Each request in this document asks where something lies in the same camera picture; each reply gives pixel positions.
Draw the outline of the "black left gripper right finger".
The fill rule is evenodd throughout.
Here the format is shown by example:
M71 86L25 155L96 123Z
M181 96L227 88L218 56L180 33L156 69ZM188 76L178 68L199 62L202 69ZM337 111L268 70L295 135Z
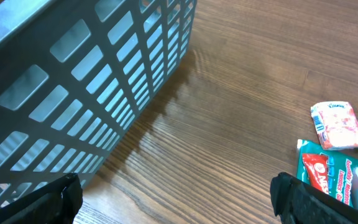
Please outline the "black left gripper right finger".
M286 172L271 180L270 198L273 212L282 223L358 223L358 210Z

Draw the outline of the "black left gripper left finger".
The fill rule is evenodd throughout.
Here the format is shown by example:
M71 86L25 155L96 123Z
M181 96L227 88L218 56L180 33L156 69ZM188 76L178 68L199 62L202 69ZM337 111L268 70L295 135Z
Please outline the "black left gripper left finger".
M0 223L73 223L82 204L78 174L69 173L0 208Z

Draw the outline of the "red coffee stick sachet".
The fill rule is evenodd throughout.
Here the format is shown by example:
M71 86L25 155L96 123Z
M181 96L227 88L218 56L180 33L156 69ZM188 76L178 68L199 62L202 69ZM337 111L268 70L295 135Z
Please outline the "red coffee stick sachet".
M323 193L329 194L328 156L322 154L303 154L302 161L308 173L310 184Z

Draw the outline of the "green 3M gloves packet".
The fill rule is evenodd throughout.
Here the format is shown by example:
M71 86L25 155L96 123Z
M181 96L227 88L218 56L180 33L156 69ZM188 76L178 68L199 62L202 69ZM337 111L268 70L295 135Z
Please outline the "green 3M gloves packet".
M310 182L303 165L302 155L322 154L328 156L328 195L358 210L358 159L339 151L325 151L319 144L303 139L297 141L297 153L296 177L307 184Z

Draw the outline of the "small red white box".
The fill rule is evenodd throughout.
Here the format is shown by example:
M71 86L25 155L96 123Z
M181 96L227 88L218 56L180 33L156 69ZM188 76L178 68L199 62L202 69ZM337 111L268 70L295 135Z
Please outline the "small red white box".
M358 148L358 120L349 102L320 102L313 105L310 112L324 150Z

